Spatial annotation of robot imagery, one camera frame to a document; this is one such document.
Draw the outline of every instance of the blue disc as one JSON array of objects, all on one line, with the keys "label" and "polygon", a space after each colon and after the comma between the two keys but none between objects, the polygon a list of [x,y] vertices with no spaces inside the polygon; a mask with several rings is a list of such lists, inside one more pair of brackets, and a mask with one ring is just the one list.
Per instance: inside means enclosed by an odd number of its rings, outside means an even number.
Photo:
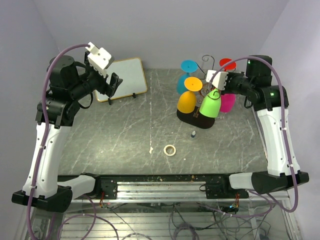
[{"label": "blue disc", "polygon": [[190,74],[190,73],[194,73],[195,71],[197,71],[198,65],[193,60],[184,60],[181,63],[181,69],[182,69],[182,71]]}]

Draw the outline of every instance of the tabletop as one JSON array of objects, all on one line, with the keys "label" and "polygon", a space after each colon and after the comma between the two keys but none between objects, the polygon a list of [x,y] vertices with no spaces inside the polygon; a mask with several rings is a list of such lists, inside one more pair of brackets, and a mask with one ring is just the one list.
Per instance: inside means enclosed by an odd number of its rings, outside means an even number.
[{"label": "tabletop", "polygon": [[[219,113],[210,129],[178,119],[176,85],[182,74],[179,69],[146,69],[146,93],[115,99],[112,105],[94,100],[89,109],[81,109],[59,175],[265,171],[263,142],[243,96],[237,96],[231,112]],[[90,102],[88,97],[81,100],[83,105]],[[175,146],[174,156],[165,155],[166,145]]]}]

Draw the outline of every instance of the black stand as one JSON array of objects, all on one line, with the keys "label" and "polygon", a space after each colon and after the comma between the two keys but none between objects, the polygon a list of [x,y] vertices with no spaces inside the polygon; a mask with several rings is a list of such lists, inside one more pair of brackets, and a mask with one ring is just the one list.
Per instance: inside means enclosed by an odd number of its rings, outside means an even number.
[{"label": "black stand", "polygon": [[211,117],[207,117],[202,115],[199,112],[199,107],[195,107],[193,112],[191,113],[182,113],[179,110],[176,110],[176,116],[182,121],[187,124],[190,124],[192,126],[195,126],[197,128],[201,129],[209,129],[211,128],[214,123],[215,119]]}]

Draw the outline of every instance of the gray wall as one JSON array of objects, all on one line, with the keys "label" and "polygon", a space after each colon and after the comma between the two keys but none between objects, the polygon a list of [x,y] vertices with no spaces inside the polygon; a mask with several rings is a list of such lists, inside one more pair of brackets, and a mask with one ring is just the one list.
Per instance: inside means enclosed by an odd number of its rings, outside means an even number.
[{"label": "gray wall", "polygon": [[289,121],[294,153],[310,182],[299,187],[295,212],[303,237],[319,239],[319,63],[320,1],[290,0],[260,53],[273,57],[273,65],[288,91]]},{"label": "gray wall", "polygon": [[32,0],[0,7],[0,239],[12,240],[24,207],[11,203],[24,185],[36,143],[37,103],[48,60],[58,48]]},{"label": "gray wall", "polygon": [[178,68],[207,53],[218,60],[256,54],[288,2],[34,1],[60,49],[91,41],[116,59],[140,57],[149,68]]}]

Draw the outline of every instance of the orange disc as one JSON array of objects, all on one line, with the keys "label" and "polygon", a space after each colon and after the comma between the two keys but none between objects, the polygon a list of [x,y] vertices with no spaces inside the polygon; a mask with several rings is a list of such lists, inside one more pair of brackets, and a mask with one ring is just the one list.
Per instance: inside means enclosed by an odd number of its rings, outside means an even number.
[{"label": "orange disc", "polygon": [[198,92],[202,89],[203,84],[199,78],[190,76],[184,81],[184,86],[191,92]]}]

